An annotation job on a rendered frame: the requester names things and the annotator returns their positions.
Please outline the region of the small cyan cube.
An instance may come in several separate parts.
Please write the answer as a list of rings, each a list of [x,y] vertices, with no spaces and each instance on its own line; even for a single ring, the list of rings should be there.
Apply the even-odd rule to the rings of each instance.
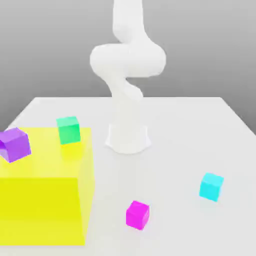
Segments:
[[[201,180],[199,196],[217,202],[223,182],[222,176],[207,172]]]

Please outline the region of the large yellow box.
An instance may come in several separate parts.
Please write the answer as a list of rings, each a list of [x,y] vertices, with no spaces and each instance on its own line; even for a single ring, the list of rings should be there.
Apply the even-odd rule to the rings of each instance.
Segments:
[[[0,246],[84,246],[95,190],[92,131],[61,144],[55,127],[24,127],[31,154],[14,162],[0,133]]]

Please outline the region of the small purple cube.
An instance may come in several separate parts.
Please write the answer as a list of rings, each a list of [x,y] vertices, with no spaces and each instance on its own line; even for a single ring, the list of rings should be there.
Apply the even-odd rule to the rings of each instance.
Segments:
[[[0,156],[8,163],[32,153],[29,136],[18,127],[0,132]]]

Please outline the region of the small green cube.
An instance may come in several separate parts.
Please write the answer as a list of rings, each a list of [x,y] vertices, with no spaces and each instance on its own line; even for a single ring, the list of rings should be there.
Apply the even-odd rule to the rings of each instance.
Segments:
[[[80,125],[75,116],[57,118],[56,123],[61,145],[81,141]]]

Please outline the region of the small magenta cube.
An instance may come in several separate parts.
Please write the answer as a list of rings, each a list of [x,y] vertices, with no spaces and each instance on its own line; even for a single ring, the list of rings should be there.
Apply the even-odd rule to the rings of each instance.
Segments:
[[[143,230],[149,216],[150,206],[134,200],[126,210],[125,222],[132,228]]]

